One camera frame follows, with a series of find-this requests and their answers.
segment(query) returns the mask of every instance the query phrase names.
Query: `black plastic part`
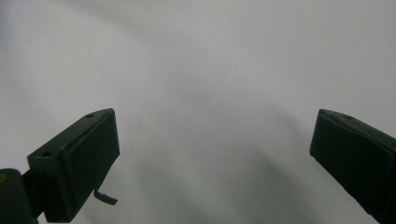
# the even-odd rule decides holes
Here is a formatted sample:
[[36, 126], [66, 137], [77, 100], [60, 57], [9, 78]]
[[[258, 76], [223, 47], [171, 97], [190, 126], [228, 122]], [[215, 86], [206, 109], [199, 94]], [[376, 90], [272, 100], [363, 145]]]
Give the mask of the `black plastic part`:
[[319, 110], [313, 156], [380, 223], [396, 223], [396, 140], [348, 115]]
[[19, 171], [0, 170], [0, 223], [34, 224], [27, 194]]
[[91, 113], [28, 156], [48, 222], [70, 222], [120, 155], [113, 109]]

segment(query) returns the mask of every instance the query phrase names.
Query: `white fabric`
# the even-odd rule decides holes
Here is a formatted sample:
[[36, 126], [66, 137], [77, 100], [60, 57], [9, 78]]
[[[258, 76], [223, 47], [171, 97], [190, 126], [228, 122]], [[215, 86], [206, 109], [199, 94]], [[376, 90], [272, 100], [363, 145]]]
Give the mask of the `white fabric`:
[[396, 136], [395, 24], [393, 0], [1, 1], [0, 168], [112, 107], [119, 202], [73, 223], [376, 223], [308, 151], [320, 108]]

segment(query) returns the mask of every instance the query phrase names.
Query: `white backdrop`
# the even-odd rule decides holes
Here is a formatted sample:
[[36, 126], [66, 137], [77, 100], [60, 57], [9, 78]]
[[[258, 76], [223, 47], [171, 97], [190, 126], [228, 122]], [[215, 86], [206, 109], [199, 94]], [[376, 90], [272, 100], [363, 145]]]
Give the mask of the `white backdrop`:
[[393, 0], [3, 0], [0, 168], [112, 107], [73, 223], [376, 223], [308, 151], [320, 108], [396, 136], [395, 40]]

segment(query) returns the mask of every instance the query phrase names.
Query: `gray gradient background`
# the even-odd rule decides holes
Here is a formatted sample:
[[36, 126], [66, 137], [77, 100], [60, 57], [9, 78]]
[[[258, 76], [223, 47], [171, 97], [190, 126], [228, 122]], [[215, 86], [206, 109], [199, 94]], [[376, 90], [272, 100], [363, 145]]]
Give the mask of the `gray gradient background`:
[[375, 223], [308, 150], [320, 108], [396, 136], [395, 40], [395, 1], [2, 0], [0, 167], [113, 107], [73, 223]]

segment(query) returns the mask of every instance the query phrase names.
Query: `white surface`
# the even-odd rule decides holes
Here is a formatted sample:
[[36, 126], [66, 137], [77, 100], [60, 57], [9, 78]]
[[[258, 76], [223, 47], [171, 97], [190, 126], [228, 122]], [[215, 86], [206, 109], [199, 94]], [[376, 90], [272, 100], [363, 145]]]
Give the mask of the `white surface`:
[[120, 201], [73, 223], [375, 223], [308, 150], [320, 108], [396, 136], [395, 24], [394, 1], [1, 1], [0, 166], [113, 107]]

